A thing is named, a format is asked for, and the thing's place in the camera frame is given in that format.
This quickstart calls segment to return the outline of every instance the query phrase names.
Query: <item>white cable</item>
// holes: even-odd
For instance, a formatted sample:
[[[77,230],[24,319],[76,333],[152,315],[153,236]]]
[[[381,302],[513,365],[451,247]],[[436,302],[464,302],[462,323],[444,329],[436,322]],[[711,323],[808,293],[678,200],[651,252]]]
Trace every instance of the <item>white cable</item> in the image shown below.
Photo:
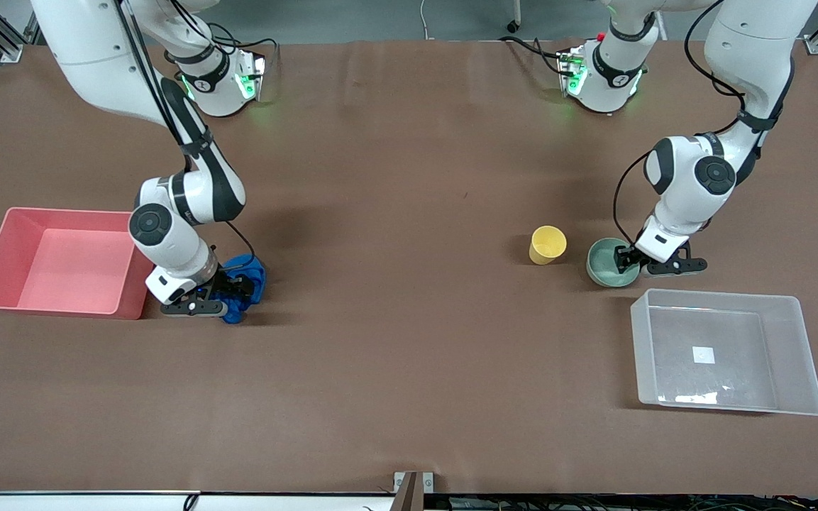
[[[421,5],[418,8],[419,13],[421,14],[421,26],[424,28],[424,40],[427,41],[428,38],[428,22],[424,20],[424,0],[421,0]]]

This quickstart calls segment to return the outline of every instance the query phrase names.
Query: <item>green bowl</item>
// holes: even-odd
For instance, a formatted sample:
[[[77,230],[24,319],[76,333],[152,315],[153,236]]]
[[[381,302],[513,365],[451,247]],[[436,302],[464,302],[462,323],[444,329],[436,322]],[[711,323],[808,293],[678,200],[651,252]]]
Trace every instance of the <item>green bowl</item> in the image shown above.
[[[597,240],[588,249],[586,269],[588,276],[595,284],[603,287],[623,287],[630,285],[639,276],[639,265],[629,266],[625,272],[617,272],[617,263],[614,262],[614,251],[617,246],[626,246],[627,242],[615,237],[606,237]]]

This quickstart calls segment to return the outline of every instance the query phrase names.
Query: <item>gray floor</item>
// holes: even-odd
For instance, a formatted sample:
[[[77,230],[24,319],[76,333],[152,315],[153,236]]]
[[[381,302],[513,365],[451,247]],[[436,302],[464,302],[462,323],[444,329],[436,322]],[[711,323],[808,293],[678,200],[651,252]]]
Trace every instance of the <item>gray floor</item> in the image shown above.
[[[429,35],[445,40],[487,40],[506,35],[512,0],[425,0]],[[344,43],[356,40],[422,39],[418,0],[223,0],[200,14],[222,23],[237,38],[275,38],[292,43]],[[666,13],[668,38],[682,40],[697,16]],[[545,40],[588,38],[607,29],[607,10],[594,0],[522,0],[517,36]],[[708,16],[694,38],[704,38]],[[818,26],[818,7],[808,25]]]

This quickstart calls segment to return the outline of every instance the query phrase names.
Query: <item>white square sticker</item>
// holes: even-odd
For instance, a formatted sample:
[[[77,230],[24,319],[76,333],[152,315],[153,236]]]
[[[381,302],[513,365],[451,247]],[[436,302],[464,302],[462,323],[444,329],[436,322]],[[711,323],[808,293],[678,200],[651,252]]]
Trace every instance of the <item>white square sticker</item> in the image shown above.
[[[714,363],[714,349],[706,346],[693,346],[693,362]]]

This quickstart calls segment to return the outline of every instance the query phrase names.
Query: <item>black circular joint cap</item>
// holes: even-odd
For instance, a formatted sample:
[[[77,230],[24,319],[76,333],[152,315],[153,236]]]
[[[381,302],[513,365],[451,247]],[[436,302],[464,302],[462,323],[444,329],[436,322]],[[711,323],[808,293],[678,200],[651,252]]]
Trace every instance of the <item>black circular joint cap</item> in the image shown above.
[[[720,156],[705,156],[695,163],[695,179],[710,194],[726,194],[736,184],[736,172]]]
[[[159,245],[172,227],[172,214],[162,204],[144,204],[132,213],[128,232],[145,246]]]

